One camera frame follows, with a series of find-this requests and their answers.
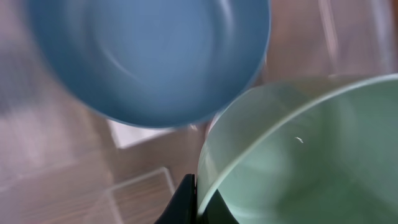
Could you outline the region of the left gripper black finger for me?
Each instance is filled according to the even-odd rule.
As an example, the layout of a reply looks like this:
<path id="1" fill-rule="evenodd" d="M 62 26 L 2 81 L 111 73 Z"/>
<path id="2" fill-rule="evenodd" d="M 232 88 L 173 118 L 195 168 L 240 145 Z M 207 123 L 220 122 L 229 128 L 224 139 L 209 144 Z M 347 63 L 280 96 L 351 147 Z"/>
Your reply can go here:
<path id="1" fill-rule="evenodd" d="M 195 175 L 184 176 L 155 224 L 193 224 L 197 215 Z"/>

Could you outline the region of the dark blue bowl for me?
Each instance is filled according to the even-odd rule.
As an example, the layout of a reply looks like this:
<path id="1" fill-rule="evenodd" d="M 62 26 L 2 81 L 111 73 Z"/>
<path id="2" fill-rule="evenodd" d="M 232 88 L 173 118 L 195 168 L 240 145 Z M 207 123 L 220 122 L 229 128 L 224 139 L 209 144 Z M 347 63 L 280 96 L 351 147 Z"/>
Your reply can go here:
<path id="1" fill-rule="evenodd" d="M 249 88 L 271 34 L 269 0 L 31 0 L 34 39 L 56 79 L 131 126 L 206 121 Z"/>

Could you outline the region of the mint green small bowl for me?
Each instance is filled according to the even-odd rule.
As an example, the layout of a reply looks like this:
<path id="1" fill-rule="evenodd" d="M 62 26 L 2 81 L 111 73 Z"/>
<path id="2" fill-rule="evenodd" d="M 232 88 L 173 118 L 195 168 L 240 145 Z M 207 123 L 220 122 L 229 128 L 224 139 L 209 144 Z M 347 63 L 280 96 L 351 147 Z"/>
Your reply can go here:
<path id="1" fill-rule="evenodd" d="M 197 208 L 214 223 L 396 223 L 397 75 L 245 92 L 203 145 Z"/>

